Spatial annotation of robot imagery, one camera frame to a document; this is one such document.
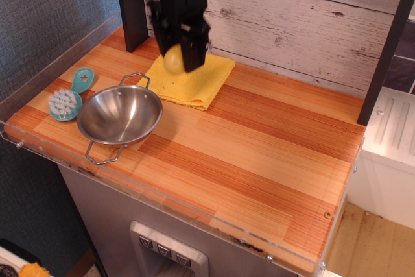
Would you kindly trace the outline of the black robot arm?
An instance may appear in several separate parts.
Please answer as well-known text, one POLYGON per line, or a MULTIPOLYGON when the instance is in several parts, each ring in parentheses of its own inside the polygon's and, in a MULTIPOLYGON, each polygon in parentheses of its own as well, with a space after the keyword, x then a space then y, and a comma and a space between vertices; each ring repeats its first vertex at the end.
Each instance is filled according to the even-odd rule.
POLYGON ((209 31, 204 19, 208 0, 150 0, 151 22, 162 55, 178 44, 184 68, 192 72, 204 65, 209 31))

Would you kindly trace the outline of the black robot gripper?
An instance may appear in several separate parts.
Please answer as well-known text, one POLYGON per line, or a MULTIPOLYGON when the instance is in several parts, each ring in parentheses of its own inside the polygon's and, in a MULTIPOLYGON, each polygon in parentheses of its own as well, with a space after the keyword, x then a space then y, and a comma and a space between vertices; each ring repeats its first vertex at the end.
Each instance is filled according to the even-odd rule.
POLYGON ((185 71, 203 66, 210 31, 204 19, 208 0, 151 0, 148 5, 161 55, 180 43, 185 71))

